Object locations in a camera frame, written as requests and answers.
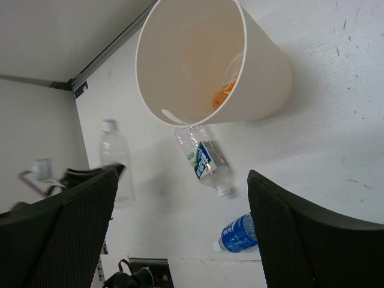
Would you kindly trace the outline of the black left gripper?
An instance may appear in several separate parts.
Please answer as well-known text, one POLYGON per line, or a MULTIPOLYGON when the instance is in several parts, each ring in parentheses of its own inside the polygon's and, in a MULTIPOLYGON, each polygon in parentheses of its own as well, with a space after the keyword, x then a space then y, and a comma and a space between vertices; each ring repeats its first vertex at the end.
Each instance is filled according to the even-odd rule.
POLYGON ((32 169, 22 171, 19 173, 18 178, 26 186, 43 197, 43 204, 17 202, 13 205, 12 210, 21 210, 30 206, 36 206, 38 208, 44 206, 49 208, 60 206, 61 202, 65 201, 65 197, 61 196, 61 193, 66 192, 68 189, 74 188, 109 169, 116 170, 119 178, 119 174, 123 171, 124 166, 113 164, 111 166, 101 166, 91 170, 67 169, 60 178, 55 178, 53 176, 52 179, 48 181, 37 181, 32 169))

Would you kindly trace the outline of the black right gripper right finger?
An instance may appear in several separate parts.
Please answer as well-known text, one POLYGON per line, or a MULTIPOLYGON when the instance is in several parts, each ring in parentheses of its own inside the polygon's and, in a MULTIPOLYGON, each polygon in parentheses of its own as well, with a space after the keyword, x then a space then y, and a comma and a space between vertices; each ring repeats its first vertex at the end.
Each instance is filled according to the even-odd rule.
POLYGON ((383 287, 383 225, 336 213, 255 170, 248 201, 268 287, 383 287))

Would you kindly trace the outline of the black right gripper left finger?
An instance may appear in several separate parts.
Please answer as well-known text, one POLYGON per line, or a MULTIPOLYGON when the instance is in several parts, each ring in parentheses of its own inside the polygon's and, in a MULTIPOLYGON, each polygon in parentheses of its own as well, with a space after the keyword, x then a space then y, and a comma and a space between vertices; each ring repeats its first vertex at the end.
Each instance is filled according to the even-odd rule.
POLYGON ((119 176, 108 169, 1 214, 1 287, 90 287, 119 176))

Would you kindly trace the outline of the blue label clear water bottle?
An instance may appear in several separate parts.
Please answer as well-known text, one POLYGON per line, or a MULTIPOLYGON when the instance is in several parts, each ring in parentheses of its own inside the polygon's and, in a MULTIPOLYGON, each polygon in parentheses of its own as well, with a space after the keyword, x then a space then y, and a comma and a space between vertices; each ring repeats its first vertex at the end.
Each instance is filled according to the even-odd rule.
POLYGON ((250 213, 226 225, 214 242, 214 250, 219 253, 240 253, 256 246, 258 241, 250 213))

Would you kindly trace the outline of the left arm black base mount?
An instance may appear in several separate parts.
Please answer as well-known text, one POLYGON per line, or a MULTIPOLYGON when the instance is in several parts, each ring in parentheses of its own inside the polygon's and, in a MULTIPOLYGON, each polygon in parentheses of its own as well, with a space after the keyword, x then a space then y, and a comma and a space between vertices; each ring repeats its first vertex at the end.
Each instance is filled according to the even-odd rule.
POLYGON ((102 287, 174 287, 167 259, 119 259, 112 268, 101 260, 102 287))

